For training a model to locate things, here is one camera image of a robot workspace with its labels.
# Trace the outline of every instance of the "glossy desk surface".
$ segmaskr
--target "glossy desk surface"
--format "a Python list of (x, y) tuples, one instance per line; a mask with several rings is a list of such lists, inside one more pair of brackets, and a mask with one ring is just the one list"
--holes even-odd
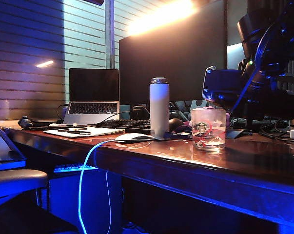
[[(68, 139), (5, 129), (17, 143), (83, 162), (88, 151), (117, 135)], [(206, 202), (294, 227), (294, 143), (263, 136), (226, 140), (211, 154), (191, 141), (109, 142), (90, 164)]]

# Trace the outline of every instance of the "glass cup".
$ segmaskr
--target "glass cup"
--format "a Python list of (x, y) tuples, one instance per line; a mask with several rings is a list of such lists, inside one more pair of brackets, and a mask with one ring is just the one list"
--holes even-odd
[(215, 108), (196, 108), (191, 111), (194, 146), (197, 149), (220, 152), (225, 148), (226, 111)]

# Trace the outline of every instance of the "white mouse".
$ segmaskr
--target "white mouse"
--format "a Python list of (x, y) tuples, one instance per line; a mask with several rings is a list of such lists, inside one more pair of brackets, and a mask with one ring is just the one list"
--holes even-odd
[(152, 136), (148, 136), (142, 133), (127, 133), (122, 134), (118, 137), (116, 137), (116, 140), (118, 141), (147, 141), (147, 140), (153, 140), (154, 138)]

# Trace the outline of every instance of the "bottle cap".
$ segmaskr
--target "bottle cap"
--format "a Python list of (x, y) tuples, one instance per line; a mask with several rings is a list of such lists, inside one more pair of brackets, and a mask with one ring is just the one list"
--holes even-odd
[(155, 77), (151, 79), (152, 84), (167, 84), (167, 78), (165, 77)]

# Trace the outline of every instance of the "laptop screen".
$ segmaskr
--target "laptop screen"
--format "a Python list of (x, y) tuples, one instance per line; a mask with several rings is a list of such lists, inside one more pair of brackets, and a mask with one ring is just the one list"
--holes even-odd
[(70, 101), (119, 101), (117, 69), (69, 69)]

